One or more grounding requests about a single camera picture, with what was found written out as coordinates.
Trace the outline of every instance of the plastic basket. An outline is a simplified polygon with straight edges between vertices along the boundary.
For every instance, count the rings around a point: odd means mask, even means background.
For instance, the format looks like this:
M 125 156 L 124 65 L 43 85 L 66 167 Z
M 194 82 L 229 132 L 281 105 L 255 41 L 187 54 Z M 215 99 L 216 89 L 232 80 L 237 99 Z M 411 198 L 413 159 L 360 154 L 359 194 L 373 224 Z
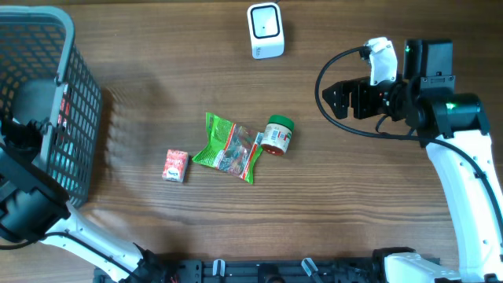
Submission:
M 60 9 L 0 6 L 0 109 L 19 123 L 48 119 L 34 164 L 78 208 L 89 191 L 102 97 L 74 40 Z

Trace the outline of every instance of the table surface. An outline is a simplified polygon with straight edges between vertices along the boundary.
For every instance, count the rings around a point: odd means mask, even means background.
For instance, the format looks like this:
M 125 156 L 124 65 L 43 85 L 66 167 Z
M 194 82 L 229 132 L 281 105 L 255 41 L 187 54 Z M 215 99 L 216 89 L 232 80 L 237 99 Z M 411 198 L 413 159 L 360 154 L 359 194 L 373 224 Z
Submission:
M 252 58 L 250 2 L 62 6 L 101 84 L 104 111 L 89 202 L 82 213 L 155 253 L 179 259 L 331 259 L 410 246 L 457 265 L 446 199 L 415 142 L 363 138 L 329 124 L 314 103 L 325 62 L 370 38 L 451 38 L 457 92 L 478 94 L 503 168 L 502 2 L 334 1 L 280 4 L 285 54 Z M 369 74 L 358 56 L 321 87 Z M 288 153 L 263 153 L 255 184 L 199 164 L 185 183 L 161 179 L 168 149 L 206 144 L 205 112 L 263 130 L 296 122 Z M 373 130 L 377 118 L 347 119 Z M 406 133 L 403 122 L 383 130 Z M 93 266 L 35 244 L 0 256 L 1 282 L 90 282 Z

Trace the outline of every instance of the bottle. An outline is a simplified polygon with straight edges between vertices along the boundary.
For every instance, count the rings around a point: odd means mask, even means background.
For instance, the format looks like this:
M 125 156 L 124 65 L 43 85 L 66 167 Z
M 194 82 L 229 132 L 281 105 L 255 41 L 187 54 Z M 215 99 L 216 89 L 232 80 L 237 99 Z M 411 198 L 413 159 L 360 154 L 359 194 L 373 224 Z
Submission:
M 289 118 L 281 115 L 272 115 L 269 118 L 262 148 L 275 156 L 282 156 L 286 153 L 295 124 Z

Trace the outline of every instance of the green and red packet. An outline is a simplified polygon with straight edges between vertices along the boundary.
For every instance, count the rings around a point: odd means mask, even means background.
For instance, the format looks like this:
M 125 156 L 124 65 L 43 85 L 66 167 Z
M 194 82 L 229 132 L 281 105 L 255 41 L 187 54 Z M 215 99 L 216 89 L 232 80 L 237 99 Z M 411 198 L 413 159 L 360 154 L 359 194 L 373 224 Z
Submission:
M 263 133 L 206 113 L 207 145 L 192 160 L 253 184 L 253 166 L 262 152 Z

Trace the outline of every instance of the plastic package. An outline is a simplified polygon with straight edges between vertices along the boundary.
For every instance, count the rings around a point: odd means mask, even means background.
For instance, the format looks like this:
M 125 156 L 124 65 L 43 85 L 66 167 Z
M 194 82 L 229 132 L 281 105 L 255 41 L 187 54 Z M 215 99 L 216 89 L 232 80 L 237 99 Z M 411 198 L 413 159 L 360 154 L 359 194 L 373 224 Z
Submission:
M 263 133 L 206 113 L 207 145 L 193 161 L 227 172 L 253 184 L 253 166 L 259 158 Z
M 164 164 L 163 179 L 166 181 L 183 182 L 189 154 L 179 150 L 168 149 Z
M 289 118 L 281 115 L 272 115 L 269 118 L 262 148 L 275 156 L 282 156 L 286 153 L 295 124 Z

